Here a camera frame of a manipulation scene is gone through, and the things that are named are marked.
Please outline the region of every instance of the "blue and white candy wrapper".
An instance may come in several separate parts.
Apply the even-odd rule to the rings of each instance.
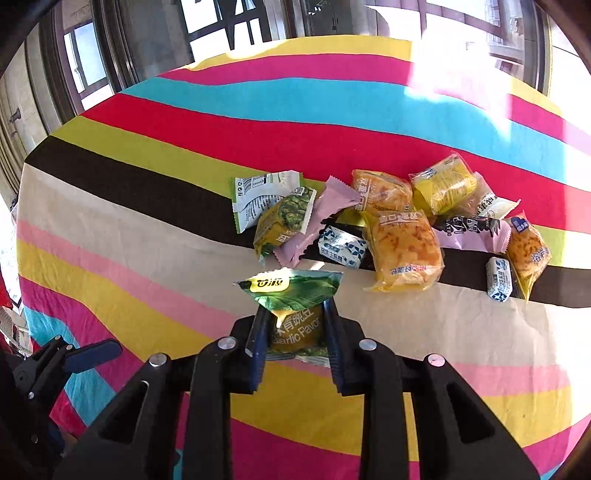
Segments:
[[[320,255],[349,268],[359,268],[367,249],[368,244],[362,238],[330,225],[318,238]]]

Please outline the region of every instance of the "plastic wrapper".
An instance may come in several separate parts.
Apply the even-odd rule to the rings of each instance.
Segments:
[[[314,189],[297,187],[261,215],[254,239],[255,252],[261,263],[297,232],[305,233],[315,198]]]
[[[523,298],[529,300],[531,289],[552,259],[552,253],[540,232],[529,223],[524,213],[504,221],[511,226],[507,257],[515,270]]]
[[[413,204],[409,182],[381,171],[353,170],[353,188],[361,194],[359,211],[405,212]]]
[[[322,221],[342,210],[357,205],[361,201],[359,192],[345,185],[336,177],[326,180],[326,188],[314,201],[312,214],[305,233],[296,233],[288,241],[274,250],[282,267],[295,267],[300,262],[304,250],[318,238],[324,228]]]
[[[364,212],[363,237],[374,256],[371,290],[425,290],[443,271],[443,255],[424,212]]]
[[[232,178],[232,211],[236,231],[255,226],[263,212],[289,195],[301,184],[301,173],[286,170],[256,177]]]
[[[341,272],[282,268],[236,282],[242,291],[277,316],[277,328],[294,312],[310,309],[337,292]]]
[[[501,220],[477,216],[438,217],[433,231],[442,248],[502,254],[507,250],[511,227]]]
[[[362,238],[333,226],[326,227],[318,239],[320,255],[349,268],[359,268],[367,247],[367,242]]]
[[[457,153],[420,173],[410,175],[433,215],[450,210],[476,189],[477,180]]]
[[[481,216],[502,220],[507,214],[516,208],[521,199],[513,202],[495,195],[485,179],[477,171],[474,177],[478,181],[476,189],[466,198],[461,200],[450,213],[464,216]]]
[[[325,348],[322,305],[287,315],[271,336],[273,352],[317,355]]]
[[[504,258],[492,257],[486,263],[487,293],[496,301],[505,301],[513,291],[511,284],[511,267]]]

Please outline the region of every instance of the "metal screw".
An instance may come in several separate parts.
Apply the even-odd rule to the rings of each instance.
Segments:
[[[217,341],[217,346],[222,350],[232,350],[236,346],[236,339],[234,337],[224,337]]]
[[[434,367],[442,367],[445,365],[445,359],[438,353],[432,353],[429,355],[427,357],[427,362],[429,362]]]
[[[378,344],[375,343],[375,340],[372,340],[371,338],[364,338],[363,340],[359,341],[359,348],[361,348],[361,350],[375,350],[378,347]]]
[[[167,358],[165,353],[155,353],[154,355],[150,355],[148,360],[152,367],[161,367],[166,363]]]

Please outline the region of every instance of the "striped tablecloth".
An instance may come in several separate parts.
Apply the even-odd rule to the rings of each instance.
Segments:
[[[191,355],[256,310],[232,286],[261,267],[254,233],[235,232],[230,177],[294,169],[322,189],[353,168],[405,177],[452,149],[498,195],[521,198],[548,243],[532,301],[491,300],[486,255],[449,250],[429,291],[365,292],[374,273],[347,270],[336,302],[400,355],[446,356],[548,478],[591,418],[591,136],[498,70],[380,37],[266,43],[173,70],[27,158],[18,262],[34,339],[125,347],[73,376],[54,418],[80,434],[150,354]],[[327,369],[267,364],[232,417],[239,480],[357,476],[362,399],[340,397]],[[417,479],[412,436],[410,459]]]

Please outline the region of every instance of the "yellow snack package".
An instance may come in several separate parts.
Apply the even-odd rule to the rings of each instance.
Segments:
[[[552,259],[552,253],[523,212],[505,221],[511,225],[507,257],[515,270],[523,298],[529,300],[531,289]]]
[[[353,170],[353,188],[361,194],[356,210],[405,212],[413,205],[413,190],[406,180],[381,171]]]
[[[457,153],[410,177],[413,188],[421,193],[433,215],[447,212],[478,185],[478,180]]]
[[[253,243],[261,263],[297,232],[306,232],[315,198],[316,190],[297,187],[261,215]]]
[[[374,256],[374,291],[426,290],[443,271],[443,255],[427,216],[417,212],[363,212],[363,237]]]

